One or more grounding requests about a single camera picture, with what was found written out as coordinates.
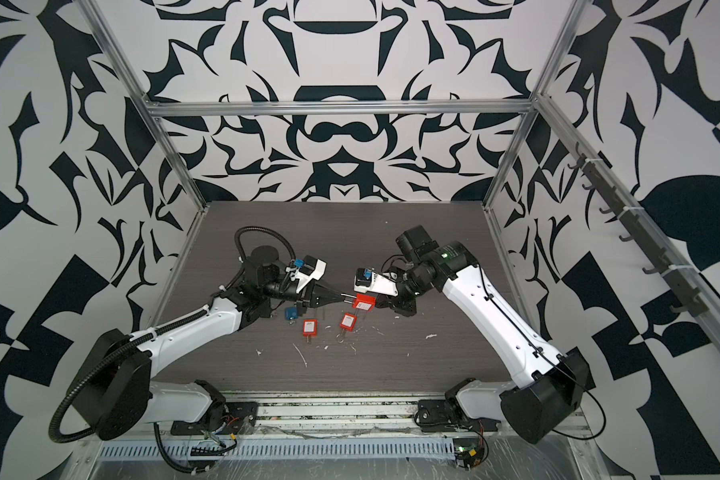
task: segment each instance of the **metal base plate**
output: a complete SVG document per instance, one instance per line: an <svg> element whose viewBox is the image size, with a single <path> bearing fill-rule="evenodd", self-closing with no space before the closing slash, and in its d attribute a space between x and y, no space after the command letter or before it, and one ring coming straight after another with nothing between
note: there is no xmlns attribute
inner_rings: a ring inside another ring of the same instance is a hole
<svg viewBox="0 0 720 480"><path fill-rule="evenodd" d="M246 426L254 426L256 424L256 414L259 411L257 402L227 402L226 408L230 413L231 421L225 426L219 435L229 435L231 433L238 434L240 430ZM170 434L173 436L191 436L199 435L203 427L199 423L174 422L170 428Z"/></svg>

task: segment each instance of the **black mounting plate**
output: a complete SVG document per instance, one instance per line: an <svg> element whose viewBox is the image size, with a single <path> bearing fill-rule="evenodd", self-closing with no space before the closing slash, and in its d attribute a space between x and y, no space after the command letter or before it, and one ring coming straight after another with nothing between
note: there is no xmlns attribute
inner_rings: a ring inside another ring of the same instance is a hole
<svg viewBox="0 0 720 480"><path fill-rule="evenodd" d="M226 408L230 413L226 414L232 418L229 425L225 426L218 435L238 434L246 424L256 424L256 414L259 411L259 404L256 402L227 402ZM203 427L199 423L174 422L170 428L173 436L189 436L201 434Z"/></svg>
<svg viewBox="0 0 720 480"><path fill-rule="evenodd" d="M454 424L469 426L480 431L480 424L484 432L497 432L499 420L492 418L459 417L449 400L419 400L418 422L422 432L455 432L458 428Z"/></svg>

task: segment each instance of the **white debris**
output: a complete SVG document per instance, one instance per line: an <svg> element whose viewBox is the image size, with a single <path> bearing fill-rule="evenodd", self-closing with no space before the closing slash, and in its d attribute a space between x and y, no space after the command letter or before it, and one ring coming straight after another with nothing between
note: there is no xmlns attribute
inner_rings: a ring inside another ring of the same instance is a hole
<svg viewBox="0 0 720 480"><path fill-rule="evenodd" d="M293 348L296 349L296 351L298 352L298 355L302 358L302 361L304 362L304 368L307 368L307 360L304 359L304 355L302 355L302 351L298 349L298 347L296 346L295 343L291 343L291 345L293 345Z"/></svg>

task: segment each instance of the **black hook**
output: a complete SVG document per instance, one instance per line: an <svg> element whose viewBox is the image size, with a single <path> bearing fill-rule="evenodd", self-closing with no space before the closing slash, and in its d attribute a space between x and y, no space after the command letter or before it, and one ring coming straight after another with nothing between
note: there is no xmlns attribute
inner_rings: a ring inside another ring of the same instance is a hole
<svg viewBox="0 0 720 480"><path fill-rule="evenodd" d="M579 144L576 144L576 153L579 154ZM586 160L586 156L584 154L579 154L579 158L576 160L576 163L573 164L573 166L568 165L568 168L572 170L576 170L576 168L581 168L584 166L584 162Z"/></svg>

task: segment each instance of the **vent grille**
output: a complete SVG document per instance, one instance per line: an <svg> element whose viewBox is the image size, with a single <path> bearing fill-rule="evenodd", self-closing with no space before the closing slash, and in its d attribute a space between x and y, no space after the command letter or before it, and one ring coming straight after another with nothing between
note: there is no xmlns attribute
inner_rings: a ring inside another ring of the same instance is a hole
<svg viewBox="0 0 720 480"><path fill-rule="evenodd" d="M239 438L238 442L238 447L224 456L225 459L454 458L451 438ZM198 441L164 440L163 443L172 458L186 459L190 448ZM160 458L160 453L155 443L148 440L115 440L104 444L99 458L102 461L155 460ZM214 457L197 458L210 460Z"/></svg>

